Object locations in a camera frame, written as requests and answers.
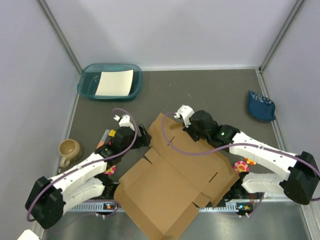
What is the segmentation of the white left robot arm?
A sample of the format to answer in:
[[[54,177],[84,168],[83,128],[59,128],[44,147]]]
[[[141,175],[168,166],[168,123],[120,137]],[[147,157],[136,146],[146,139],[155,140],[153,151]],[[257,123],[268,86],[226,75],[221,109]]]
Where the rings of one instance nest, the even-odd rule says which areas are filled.
[[[121,162],[131,149],[149,146],[151,136],[144,125],[137,125],[129,113],[114,116],[119,128],[85,160],[51,178],[38,178],[26,200],[28,222],[43,229],[53,227],[70,209],[92,198],[109,198],[113,181],[106,173]]]

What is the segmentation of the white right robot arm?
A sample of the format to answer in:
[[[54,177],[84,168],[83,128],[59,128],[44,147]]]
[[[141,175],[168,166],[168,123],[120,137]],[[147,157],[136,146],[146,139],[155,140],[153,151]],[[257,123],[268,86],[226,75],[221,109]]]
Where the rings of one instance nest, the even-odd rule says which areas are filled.
[[[254,193],[284,194],[290,200],[308,205],[320,182],[320,171],[312,154],[281,151],[253,139],[238,128],[220,125],[204,111],[182,105],[174,118],[183,121],[183,130],[196,142],[205,140],[210,146],[232,155],[254,161],[268,173],[242,172],[233,185],[239,198]]]

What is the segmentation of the brown cardboard box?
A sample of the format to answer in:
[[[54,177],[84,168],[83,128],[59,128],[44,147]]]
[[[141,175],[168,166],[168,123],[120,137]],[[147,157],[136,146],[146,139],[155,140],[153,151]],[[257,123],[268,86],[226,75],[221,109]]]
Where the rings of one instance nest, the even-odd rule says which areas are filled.
[[[216,206],[239,175],[228,158],[162,113],[147,132],[150,148],[119,179],[114,198],[149,239],[176,240],[198,208]]]

